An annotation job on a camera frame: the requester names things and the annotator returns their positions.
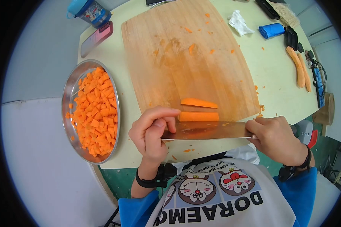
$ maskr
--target tissue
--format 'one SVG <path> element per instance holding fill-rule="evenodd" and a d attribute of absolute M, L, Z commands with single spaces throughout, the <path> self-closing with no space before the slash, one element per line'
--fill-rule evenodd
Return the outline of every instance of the tissue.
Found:
<path fill-rule="evenodd" d="M 254 33 L 254 30 L 246 26 L 244 18 L 240 15 L 240 10 L 235 10 L 227 19 L 229 20 L 229 25 L 235 28 L 240 36 Z"/>

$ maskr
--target metal bowl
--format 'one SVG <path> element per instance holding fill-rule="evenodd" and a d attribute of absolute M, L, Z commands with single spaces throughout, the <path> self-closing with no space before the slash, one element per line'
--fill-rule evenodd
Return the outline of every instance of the metal bowl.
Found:
<path fill-rule="evenodd" d="M 110 159 L 110 157 L 116 152 L 116 146 L 117 146 L 119 138 L 118 137 L 116 138 L 116 142 L 111 153 L 108 153 L 104 156 L 97 155 L 97 157 L 93 157 L 91 154 L 89 154 L 88 148 L 87 149 L 82 148 L 82 145 L 78 139 L 76 130 L 71 124 L 72 119 L 71 118 L 67 119 L 65 116 L 67 112 L 69 112 L 70 114 L 73 114 L 73 111 L 75 111 L 76 109 L 76 102 L 74 102 L 73 100 L 74 98 L 77 97 L 77 94 L 74 96 L 72 95 L 78 91 L 78 81 L 80 79 L 84 79 L 87 73 L 92 72 L 97 67 L 102 67 L 107 72 L 112 82 L 113 88 L 114 88 L 116 104 L 117 104 L 117 135 L 119 136 L 120 106 L 119 106 L 118 95 L 116 92 L 115 82 L 109 70 L 101 62 L 93 60 L 93 59 L 89 59 L 89 60 L 82 61 L 81 63 L 79 63 L 69 75 L 66 85 L 64 86 L 63 97 L 62 97 L 62 120 L 63 120 L 63 126 L 64 126 L 64 130 L 66 131 L 68 141 L 72 144 L 72 147 L 77 152 L 77 154 L 81 156 L 81 158 L 95 165 L 105 163 L 106 161 Z M 69 108 L 70 103 L 73 103 L 72 109 Z"/>

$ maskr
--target table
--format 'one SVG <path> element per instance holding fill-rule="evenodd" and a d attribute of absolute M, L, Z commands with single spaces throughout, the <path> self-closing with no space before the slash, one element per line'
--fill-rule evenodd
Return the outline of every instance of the table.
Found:
<path fill-rule="evenodd" d="M 296 67 L 287 54 L 284 45 L 284 36 L 277 36 L 265 40 L 258 31 L 261 25 L 277 23 L 271 20 L 260 9 L 255 1 L 235 2 L 231 0 L 211 0 L 225 21 L 235 10 L 246 21 L 246 25 L 255 30 L 254 34 L 239 36 L 237 31 L 230 26 L 236 41 L 249 66 L 254 84 L 259 92 L 259 102 L 265 105 L 264 117 L 270 118 L 285 116 L 289 124 L 293 125 L 318 110 L 315 89 L 308 93 L 305 88 L 297 86 Z M 92 50 L 85 58 L 80 56 L 81 44 L 95 31 L 88 28 L 80 36 L 78 47 L 78 63 L 86 59 L 96 59 L 102 62 L 114 78 L 118 90 L 121 111 L 121 128 L 118 135 L 118 147 L 112 158 L 100 165 L 104 169 L 121 169 L 138 167 L 141 154 L 128 136 L 132 123 L 141 115 L 135 92 L 130 79 L 125 59 L 125 49 L 121 35 L 121 24 L 130 18 L 148 10 L 144 0 L 130 0 L 114 9 L 111 21 L 114 25 L 113 34 L 98 47 Z M 305 50 L 311 50 L 310 43 L 300 26 L 295 28 L 298 41 Z M 248 121 L 255 118 L 251 116 L 243 119 Z M 169 149 L 165 161 L 174 163 L 228 151 L 230 149 L 248 144 L 246 139 L 216 139 L 204 141 L 172 141 L 166 143 Z"/>

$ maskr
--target hand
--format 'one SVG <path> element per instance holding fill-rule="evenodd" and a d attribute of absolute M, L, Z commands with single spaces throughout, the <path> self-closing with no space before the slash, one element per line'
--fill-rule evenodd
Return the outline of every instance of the hand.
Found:
<path fill-rule="evenodd" d="M 164 133 L 165 126 L 171 133 L 176 132 L 175 116 L 180 110 L 169 107 L 156 106 L 147 109 L 140 118 L 135 121 L 129 130 L 129 137 L 134 142 L 138 151 L 143 155 L 143 162 L 147 165 L 158 166 L 167 156 L 168 149 L 160 137 Z"/>
<path fill-rule="evenodd" d="M 308 149 L 294 136 L 285 117 L 249 120 L 246 129 L 258 137 L 249 141 L 272 160 L 286 166 L 300 166 L 304 163 Z"/>

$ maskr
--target cleaver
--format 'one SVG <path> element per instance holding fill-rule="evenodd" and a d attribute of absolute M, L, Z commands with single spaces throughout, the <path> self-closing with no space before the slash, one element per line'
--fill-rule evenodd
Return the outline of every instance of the cleaver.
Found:
<path fill-rule="evenodd" d="M 246 130 L 245 122 L 176 122 L 176 133 L 164 130 L 163 140 L 201 140 L 257 137 Z"/>

